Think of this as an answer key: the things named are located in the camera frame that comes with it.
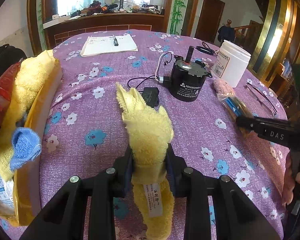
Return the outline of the right hand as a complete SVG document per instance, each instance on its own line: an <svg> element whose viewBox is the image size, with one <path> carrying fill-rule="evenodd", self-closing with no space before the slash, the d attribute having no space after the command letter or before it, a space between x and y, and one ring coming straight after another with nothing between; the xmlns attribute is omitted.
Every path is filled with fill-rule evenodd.
<svg viewBox="0 0 300 240"><path fill-rule="evenodd" d="M286 170L284 175L284 185L282 190L281 202L283 206L289 205L293 200L293 189L296 183L300 184L300 172L293 177L291 153L286 156Z"/></svg>

